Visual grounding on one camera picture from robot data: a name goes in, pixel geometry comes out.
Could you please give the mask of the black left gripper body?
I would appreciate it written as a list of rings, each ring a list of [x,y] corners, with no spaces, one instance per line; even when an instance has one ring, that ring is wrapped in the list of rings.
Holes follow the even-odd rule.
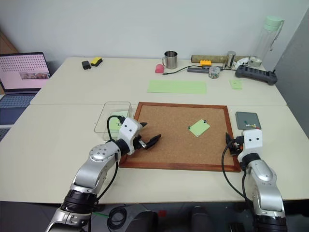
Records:
[[[141,139],[141,135],[138,135],[133,140],[133,146],[135,150],[148,149],[147,144]]]

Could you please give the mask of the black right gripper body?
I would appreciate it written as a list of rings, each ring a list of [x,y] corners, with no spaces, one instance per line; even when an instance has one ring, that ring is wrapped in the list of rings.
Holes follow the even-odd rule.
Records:
[[[233,145],[238,147],[237,155],[239,155],[242,152],[243,144],[244,144],[244,136],[237,136],[235,139],[233,139]]]

